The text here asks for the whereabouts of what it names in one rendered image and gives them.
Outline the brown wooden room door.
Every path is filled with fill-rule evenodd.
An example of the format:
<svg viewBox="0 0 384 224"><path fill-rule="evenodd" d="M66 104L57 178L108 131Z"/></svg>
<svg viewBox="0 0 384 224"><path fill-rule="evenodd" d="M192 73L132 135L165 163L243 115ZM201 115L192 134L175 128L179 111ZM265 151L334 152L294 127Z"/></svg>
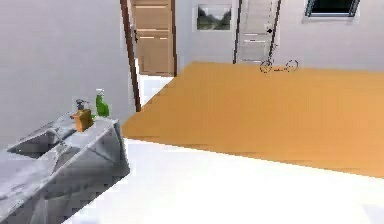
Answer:
<svg viewBox="0 0 384 224"><path fill-rule="evenodd" d="M131 0L136 52L143 75L174 77L177 69L175 0Z"/></svg>

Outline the green spray bottle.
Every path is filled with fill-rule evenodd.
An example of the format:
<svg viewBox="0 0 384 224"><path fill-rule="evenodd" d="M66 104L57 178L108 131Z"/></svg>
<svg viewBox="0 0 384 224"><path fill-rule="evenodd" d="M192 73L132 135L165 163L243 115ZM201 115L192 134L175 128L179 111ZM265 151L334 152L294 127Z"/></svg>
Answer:
<svg viewBox="0 0 384 224"><path fill-rule="evenodd" d="M98 116L109 116L109 106L104 101L104 90L101 88L96 90L96 109Z"/></svg>

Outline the framed landscape picture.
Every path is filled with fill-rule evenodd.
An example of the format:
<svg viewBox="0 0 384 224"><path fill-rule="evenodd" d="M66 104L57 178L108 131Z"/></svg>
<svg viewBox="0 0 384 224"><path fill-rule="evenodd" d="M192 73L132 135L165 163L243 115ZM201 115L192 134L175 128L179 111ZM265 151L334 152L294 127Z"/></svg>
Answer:
<svg viewBox="0 0 384 224"><path fill-rule="evenodd" d="M232 6L230 4L199 4L196 29L199 31L228 31L231 29Z"/></svg>

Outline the white panelled room door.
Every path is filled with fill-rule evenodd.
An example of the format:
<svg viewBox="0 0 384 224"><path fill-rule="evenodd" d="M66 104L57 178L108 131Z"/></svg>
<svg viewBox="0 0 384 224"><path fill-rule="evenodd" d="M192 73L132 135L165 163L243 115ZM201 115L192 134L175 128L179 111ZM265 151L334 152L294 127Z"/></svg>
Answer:
<svg viewBox="0 0 384 224"><path fill-rule="evenodd" d="M235 62L260 64L269 57L278 0L242 0Z"/></svg>

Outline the orange soap dispenser bottle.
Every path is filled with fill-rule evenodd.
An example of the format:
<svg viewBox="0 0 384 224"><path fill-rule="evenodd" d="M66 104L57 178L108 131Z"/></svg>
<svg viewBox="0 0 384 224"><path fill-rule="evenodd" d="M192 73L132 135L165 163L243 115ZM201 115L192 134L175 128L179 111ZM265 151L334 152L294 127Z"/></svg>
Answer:
<svg viewBox="0 0 384 224"><path fill-rule="evenodd" d="M78 132L84 132L93 125L92 113L89 108L85 107L86 104L88 104L88 101L77 99L77 111L70 115L70 118L75 121Z"/></svg>

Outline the grey sink counter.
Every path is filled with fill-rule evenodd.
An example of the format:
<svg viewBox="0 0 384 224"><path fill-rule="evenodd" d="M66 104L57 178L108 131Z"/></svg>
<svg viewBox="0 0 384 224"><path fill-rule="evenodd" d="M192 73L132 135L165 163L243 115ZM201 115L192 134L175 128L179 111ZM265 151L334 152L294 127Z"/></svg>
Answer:
<svg viewBox="0 0 384 224"><path fill-rule="evenodd" d="M117 119L78 132L64 114L0 150L0 224L62 224L129 172Z"/></svg>

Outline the grey sink faucet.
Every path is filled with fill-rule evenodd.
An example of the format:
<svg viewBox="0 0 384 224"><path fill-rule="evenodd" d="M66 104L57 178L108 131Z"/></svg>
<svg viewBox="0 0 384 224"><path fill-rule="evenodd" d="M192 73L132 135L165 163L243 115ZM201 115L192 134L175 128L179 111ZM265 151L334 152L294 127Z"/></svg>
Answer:
<svg viewBox="0 0 384 224"><path fill-rule="evenodd" d="M66 145L66 143L64 142L64 140L62 139L62 137L58 134L58 132L57 132L56 129L54 129L54 128L48 128L48 129L46 130L46 132L47 132L47 133L51 133L52 135L54 135L54 136L57 138L57 140L58 140L58 142L59 142L60 145Z"/></svg>

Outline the dark window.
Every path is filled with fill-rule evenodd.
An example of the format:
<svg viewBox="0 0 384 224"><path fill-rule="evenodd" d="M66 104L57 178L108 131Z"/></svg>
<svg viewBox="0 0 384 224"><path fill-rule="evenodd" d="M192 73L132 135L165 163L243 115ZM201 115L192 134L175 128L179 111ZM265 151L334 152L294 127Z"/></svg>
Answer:
<svg viewBox="0 0 384 224"><path fill-rule="evenodd" d="M354 17L360 0L308 0L307 17Z"/></svg>

